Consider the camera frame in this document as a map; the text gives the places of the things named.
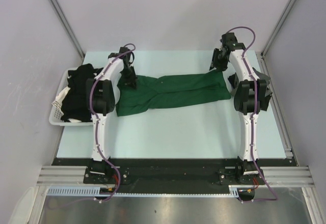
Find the green fabric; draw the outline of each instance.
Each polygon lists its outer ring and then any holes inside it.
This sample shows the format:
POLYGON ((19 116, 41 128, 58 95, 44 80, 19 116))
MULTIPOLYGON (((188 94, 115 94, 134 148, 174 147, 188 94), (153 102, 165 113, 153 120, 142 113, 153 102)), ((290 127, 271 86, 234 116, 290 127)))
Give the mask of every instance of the green fabric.
POLYGON ((139 114, 149 108, 178 108, 231 98, 222 72, 216 70, 160 78, 139 75, 137 89, 126 86, 122 79, 118 87, 121 92, 118 116, 139 114))

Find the dark green towel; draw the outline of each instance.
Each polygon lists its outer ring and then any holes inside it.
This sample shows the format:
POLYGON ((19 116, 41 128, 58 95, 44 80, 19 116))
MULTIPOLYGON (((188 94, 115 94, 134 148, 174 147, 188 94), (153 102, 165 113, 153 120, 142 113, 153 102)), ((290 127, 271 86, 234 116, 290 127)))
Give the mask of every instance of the dark green towel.
POLYGON ((121 91, 118 116, 139 114, 149 108, 178 108, 231 98, 222 72, 216 70, 160 78, 139 75, 137 89, 126 86, 122 79, 118 87, 121 91))

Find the cable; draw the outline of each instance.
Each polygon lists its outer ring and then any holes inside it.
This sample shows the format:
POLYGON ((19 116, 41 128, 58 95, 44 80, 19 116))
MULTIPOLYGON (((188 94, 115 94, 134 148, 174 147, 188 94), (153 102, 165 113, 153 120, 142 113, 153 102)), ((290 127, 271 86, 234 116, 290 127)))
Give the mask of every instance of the cable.
POLYGON ((255 135, 255 132, 254 132, 254 129, 255 129, 255 125, 254 125, 254 115, 257 114, 257 106, 258 106, 258 91, 257 91, 257 80, 256 78, 254 77, 253 73, 251 72, 250 68, 249 68, 249 65, 248 65, 248 62, 246 61, 246 58, 245 58, 245 54, 247 52, 247 50, 254 44, 255 40, 256 40, 256 34, 255 32, 249 28, 249 27, 246 27, 246 26, 237 26, 235 28, 232 28, 230 30, 227 31, 227 33, 229 33, 230 31, 232 30, 235 30, 235 29, 247 29, 249 31, 251 31, 251 33, 253 34, 253 41, 250 43, 250 45, 242 52, 242 60, 244 62, 244 65, 246 66, 248 72, 249 72, 249 76, 251 77, 251 79, 254 81, 254 88, 255 88, 255 108, 254 108, 254 112, 250 115, 250 121, 251 121, 251 144, 250 144, 250 154, 251 154, 251 158, 253 160, 253 163, 259 173, 259 176, 261 177, 261 179, 264 181, 264 183, 266 184, 267 188, 270 190, 270 192, 273 194, 273 196, 275 197, 274 199, 268 199, 268 198, 261 198, 261 199, 255 199, 255 200, 250 200, 250 201, 243 201, 241 200, 240 198, 238 198, 241 203, 248 203, 248 202, 258 202, 258 201, 277 201, 279 198, 276 194, 276 192, 270 187, 270 185, 267 183, 266 179, 264 178, 261 170, 259 169, 256 161, 255 161, 255 157, 254 157, 254 135, 255 135))
POLYGON ((106 202, 106 201, 109 201, 111 198, 112 198, 112 196, 118 191, 118 189, 119 189, 119 187, 120 187, 120 182, 121 182, 121 176, 120 176, 120 172, 119 172, 119 170, 111 163, 111 162, 109 162, 106 158, 105 158, 105 156, 102 154, 102 151, 101 151, 101 149, 100 149, 100 145, 99 145, 99 143, 98 143, 98 125, 99 125, 99 121, 100 121, 100 118, 99 118, 99 116, 98 116, 98 114, 94 111, 94 108, 93 108, 93 96, 94 96, 94 91, 95 91, 95 87, 96 87, 96 85, 98 84, 98 82, 104 77, 104 75, 106 74, 106 72, 107 72, 107 70, 110 68, 110 66, 117 60, 117 59, 119 59, 119 58, 121 58, 121 57, 123 57, 123 56, 125 56, 126 54, 128 54, 128 53, 131 53, 131 52, 133 52, 133 51, 135 51, 135 49, 136 49, 136 46, 135 45, 133 45, 132 43, 128 43, 128 44, 126 44, 126 45, 124 45, 124 47, 126 47, 126 46, 133 46, 133 48, 132 48, 132 50, 129 50, 129 51, 127 51, 127 52, 124 52, 124 53, 122 53, 122 54, 120 54, 120 55, 118 55, 118 56, 116 56, 110 63, 109 63, 109 65, 103 70, 103 72, 102 72, 102 74, 95 80, 95 82, 94 82, 94 84, 93 84, 93 86, 92 86, 92 88, 91 88, 91 92, 90 92, 90 111, 91 111, 91 113, 93 114, 93 115, 95 115, 95 117, 96 117, 96 125, 95 125, 95 145, 96 145, 96 148, 97 148, 97 150, 98 150, 98 153, 101 155, 101 157, 103 158, 103 160, 107 163, 107 164, 109 164, 116 172, 117 172, 117 175, 118 175, 118 184, 117 184, 117 187, 114 189, 114 191, 111 193, 111 195, 110 196, 108 196, 106 199, 104 199, 104 200, 100 200, 99 202, 100 203, 102 203, 102 202, 106 202))

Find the folded green garment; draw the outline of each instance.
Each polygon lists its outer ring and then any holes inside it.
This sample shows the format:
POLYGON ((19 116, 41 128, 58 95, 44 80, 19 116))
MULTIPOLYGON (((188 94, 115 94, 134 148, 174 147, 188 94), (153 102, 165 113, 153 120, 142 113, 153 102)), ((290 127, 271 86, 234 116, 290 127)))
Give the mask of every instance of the folded green garment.
POLYGON ((121 92, 118 116, 145 112, 149 108, 178 108, 230 99, 222 72, 167 75, 160 78, 138 76, 137 89, 118 83, 121 92))

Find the vertical metal pole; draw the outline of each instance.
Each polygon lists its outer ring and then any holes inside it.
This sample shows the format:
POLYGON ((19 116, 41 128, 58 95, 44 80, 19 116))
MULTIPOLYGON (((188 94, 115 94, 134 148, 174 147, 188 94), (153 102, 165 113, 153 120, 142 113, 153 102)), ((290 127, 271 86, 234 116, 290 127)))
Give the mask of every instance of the vertical metal pole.
POLYGON ((275 28, 274 28, 271 36, 269 37, 267 43, 265 44, 265 46, 264 46, 264 48, 263 48, 263 50, 261 52, 261 54, 262 54, 263 57, 266 56, 266 54, 267 54, 267 52, 268 52, 271 44, 274 42, 275 37, 279 33, 281 27, 283 26, 285 20, 287 19, 288 15, 291 12, 291 10, 292 10, 294 4, 296 3, 296 1, 297 0, 289 0, 289 2, 287 3, 287 5, 286 5, 286 7, 285 7, 285 9, 284 9, 284 11, 283 11, 283 13, 282 13, 279 21, 277 22, 277 24, 276 24, 276 26, 275 26, 275 28))
POLYGON ((76 48, 78 54, 80 55, 81 59, 84 60, 85 54, 82 50, 82 47, 80 46, 80 44, 79 44, 79 42, 69 24, 65 14, 63 13, 58 1, 57 0, 49 0, 49 1, 52 5, 54 11, 56 12, 62 26, 64 27, 65 31, 67 32, 69 39, 72 41, 72 43, 73 43, 74 47, 76 48))

